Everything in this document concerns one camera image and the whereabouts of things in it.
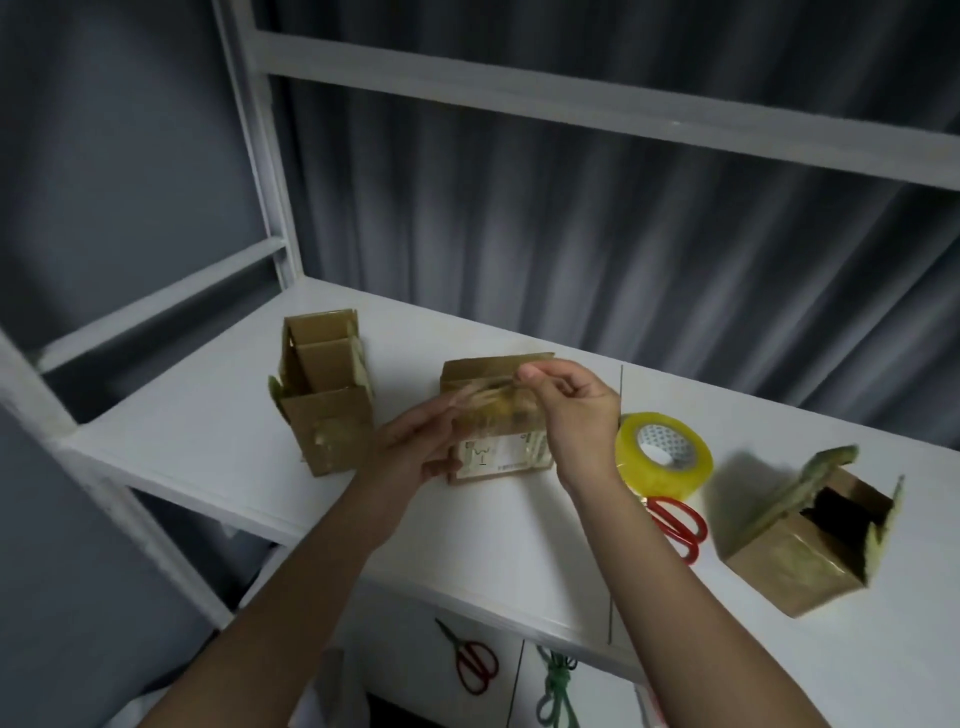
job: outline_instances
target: left hand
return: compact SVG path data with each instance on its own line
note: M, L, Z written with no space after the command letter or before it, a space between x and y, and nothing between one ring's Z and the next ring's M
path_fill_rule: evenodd
M414 494L430 478L460 470L463 463L449 456L463 440L453 420L457 392L448 392L408 409L380 427L373 436L367 461L357 469L344 500L357 502L371 514L370 535L381 546L396 530Z

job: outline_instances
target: red-handled scissors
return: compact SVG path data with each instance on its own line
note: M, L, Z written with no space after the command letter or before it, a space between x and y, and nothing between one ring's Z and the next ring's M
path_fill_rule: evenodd
M444 636L453 644L454 654L457 657L457 675L460 677L460 684L471 695L482 695L490 687L491 680L496 677L500 671L500 661L496 659L493 650L483 643L461 640L453 630L447 627L439 619L435 619ZM467 679L464 674L466 670L472 677Z
M650 515L654 517L654 523L660 527L664 536L686 546L686 554L681 556L685 564L692 566L700 555L700 544L707 540L707 522L704 521L704 517L686 503L672 497L642 497L640 502L650 511ZM668 505L687 514L697 530L691 531L686 523L670 513L666 507Z

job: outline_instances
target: yellow tape roll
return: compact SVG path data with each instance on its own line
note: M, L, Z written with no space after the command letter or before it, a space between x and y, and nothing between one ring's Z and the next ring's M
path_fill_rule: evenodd
M658 457L651 459L641 444ZM639 496L686 500L713 472L713 456L696 432L659 412L624 417L616 433L616 467Z

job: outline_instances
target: open cardboard box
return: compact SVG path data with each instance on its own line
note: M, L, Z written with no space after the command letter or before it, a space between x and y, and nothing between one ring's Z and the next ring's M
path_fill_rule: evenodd
M725 563L789 617L869 586L903 498L844 470L856 445L818 452L749 525Z
M373 435L373 392L356 311L283 320L279 379L270 394L314 475L356 468Z
M553 353L456 359L444 364L440 391L465 390L464 414L457 424L470 437L451 449L463 462L450 483L481 480L531 470L547 470L553 456L546 442L546 420L533 392L514 384L520 364Z

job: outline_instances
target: forearm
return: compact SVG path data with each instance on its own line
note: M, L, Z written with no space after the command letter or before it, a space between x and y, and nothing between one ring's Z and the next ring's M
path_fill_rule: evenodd
M684 564L615 473L577 489L584 530L671 728L821 728L777 662Z
M354 497L337 501L144 728L285 726L375 546L357 526L366 510Z

